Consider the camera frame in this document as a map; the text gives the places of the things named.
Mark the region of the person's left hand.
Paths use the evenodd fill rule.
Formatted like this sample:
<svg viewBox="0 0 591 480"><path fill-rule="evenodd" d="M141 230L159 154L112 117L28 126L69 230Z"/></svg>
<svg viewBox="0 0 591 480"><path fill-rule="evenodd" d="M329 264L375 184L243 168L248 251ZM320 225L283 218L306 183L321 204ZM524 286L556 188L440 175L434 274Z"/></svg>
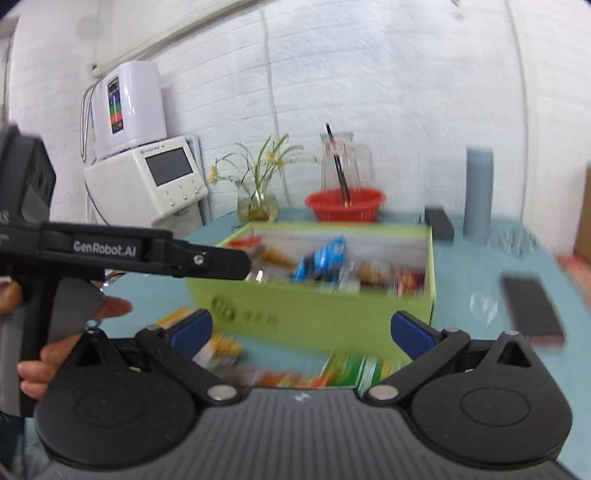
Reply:
<svg viewBox="0 0 591 480"><path fill-rule="evenodd" d="M17 282L1 282L1 313L8 314L16 309L22 300L22 289ZM121 317L132 311L132 305L125 299L106 297L103 306L94 314L98 320ZM82 333L70 335L44 346L39 360L21 361L17 365L21 378L20 390L30 398L39 400L46 393L61 365L67 359Z"/></svg>

